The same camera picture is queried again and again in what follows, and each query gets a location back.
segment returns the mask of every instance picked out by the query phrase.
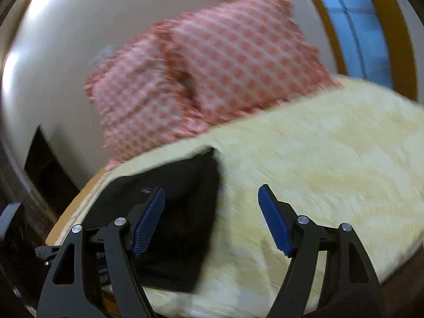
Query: blue gripper pad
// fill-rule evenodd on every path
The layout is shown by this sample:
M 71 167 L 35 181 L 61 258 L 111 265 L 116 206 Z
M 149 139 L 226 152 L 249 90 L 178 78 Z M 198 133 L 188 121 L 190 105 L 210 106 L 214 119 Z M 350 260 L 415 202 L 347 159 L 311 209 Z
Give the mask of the blue gripper pad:
M 131 251 L 135 257 L 147 250 L 164 207 L 165 191 L 160 188 L 134 229 Z
M 265 186 L 259 188 L 258 202 L 268 228 L 274 238 L 275 245 L 279 250 L 284 252 L 285 256 L 288 256 L 293 250 L 290 241 L 290 229 L 286 225 L 274 203 L 274 199 Z

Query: silver bolt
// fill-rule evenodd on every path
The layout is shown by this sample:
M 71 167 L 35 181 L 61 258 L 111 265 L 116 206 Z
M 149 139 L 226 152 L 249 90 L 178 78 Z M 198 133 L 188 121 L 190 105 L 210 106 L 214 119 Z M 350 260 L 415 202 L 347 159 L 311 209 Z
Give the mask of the silver bolt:
M 126 218 L 117 218 L 115 219 L 116 226 L 123 226 L 127 222 Z
M 297 217 L 297 222 L 301 225 L 307 225 L 309 223 L 309 219 L 307 216 L 301 215 Z
M 81 225 L 75 225 L 72 227 L 71 231 L 72 233 L 79 233 L 82 230 L 82 226 Z
M 352 230 L 352 226 L 350 226 L 348 223 L 342 224 L 342 229 L 346 232 L 350 232 Z

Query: mattress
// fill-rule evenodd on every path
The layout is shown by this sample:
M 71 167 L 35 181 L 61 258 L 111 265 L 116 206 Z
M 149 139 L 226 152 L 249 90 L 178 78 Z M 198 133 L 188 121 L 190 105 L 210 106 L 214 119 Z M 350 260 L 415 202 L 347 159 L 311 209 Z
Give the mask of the mattress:
M 384 281 L 422 246 L 424 111 L 369 82 L 337 79 L 341 89 L 213 127 L 102 174 L 56 245 L 115 178 L 209 144 L 218 150 L 223 182 L 211 250 L 194 293 L 145 288 L 156 312 L 169 317 L 266 316 L 290 260 L 276 248 L 259 209 L 257 190 L 264 183 L 317 224 L 353 225 Z M 325 254 L 320 253 L 307 311 L 317 305 L 324 269 Z

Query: black fabric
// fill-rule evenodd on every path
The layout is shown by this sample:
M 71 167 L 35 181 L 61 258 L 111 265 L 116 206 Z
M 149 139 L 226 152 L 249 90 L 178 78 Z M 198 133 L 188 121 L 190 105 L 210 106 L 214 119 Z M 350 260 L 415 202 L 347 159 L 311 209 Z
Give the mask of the black fabric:
M 220 183 L 214 149 L 144 173 L 115 179 L 100 194 L 83 226 L 99 228 L 165 190 L 165 208 L 145 253 L 134 260 L 142 285 L 192 292 L 209 249 Z

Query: pink pillow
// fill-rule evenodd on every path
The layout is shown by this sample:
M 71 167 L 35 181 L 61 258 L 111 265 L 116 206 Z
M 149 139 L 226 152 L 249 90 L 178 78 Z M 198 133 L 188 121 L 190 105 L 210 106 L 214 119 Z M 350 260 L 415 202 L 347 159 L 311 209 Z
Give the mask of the pink pillow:
M 212 123 L 336 84 L 291 19 L 288 0 L 232 0 L 186 13 L 171 35 Z
M 86 82 L 110 153 L 108 169 L 208 127 L 175 79 L 184 64 L 164 29 L 169 27 L 156 24 L 102 63 Z

